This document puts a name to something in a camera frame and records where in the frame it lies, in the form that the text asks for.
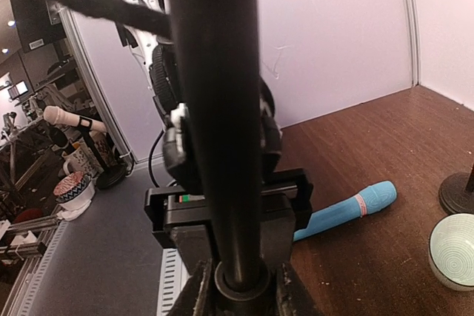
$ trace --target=gray table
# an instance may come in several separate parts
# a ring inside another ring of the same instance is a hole
[[[96,194],[64,232],[31,315],[156,315],[162,250],[143,210],[149,187],[143,169]]]

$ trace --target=white microphone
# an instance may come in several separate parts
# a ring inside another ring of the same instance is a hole
[[[46,107],[46,109],[44,109],[43,118],[52,125],[69,125],[72,127],[89,127],[87,122],[91,120],[91,131],[107,133],[107,128],[103,122],[72,114],[71,112],[64,111],[60,107]]]

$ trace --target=round black base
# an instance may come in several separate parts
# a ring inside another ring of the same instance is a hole
[[[441,183],[439,202],[448,214],[474,214],[474,192],[466,191],[469,176],[469,173],[456,173]]]
[[[123,181],[126,176],[126,166],[119,164],[109,168],[107,172],[100,174],[100,176],[97,178],[96,186],[100,190],[109,189]]]

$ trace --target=perforated metal strip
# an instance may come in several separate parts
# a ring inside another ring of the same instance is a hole
[[[157,316],[166,316],[184,288],[189,275],[176,249],[165,249],[161,261]]]
[[[38,266],[38,269],[34,273],[33,279],[31,280],[30,285],[28,286],[26,295],[24,296],[23,301],[21,302],[20,310],[17,315],[30,315],[31,308],[35,301],[36,295],[38,294],[41,282],[43,281],[43,278],[46,275],[46,271],[50,266],[51,261],[53,260],[54,252],[56,251],[68,224],[69,223],[66,221],[62,221],[59,224],[53,238],[51,239],[51,242],[47,246],[46,253],[44,253],[43,258],[41,259],[41,262]]]

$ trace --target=brown wooden surface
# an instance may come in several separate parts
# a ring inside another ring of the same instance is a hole
[[[437,193],[474,161],[474,112],[422,87],[284,129],[280,169],[303,167],[314,210],[391,180],[397,201],[295,243],[292,262],[326,316],[474,315],[474,292],[442,286],[428,240]]]

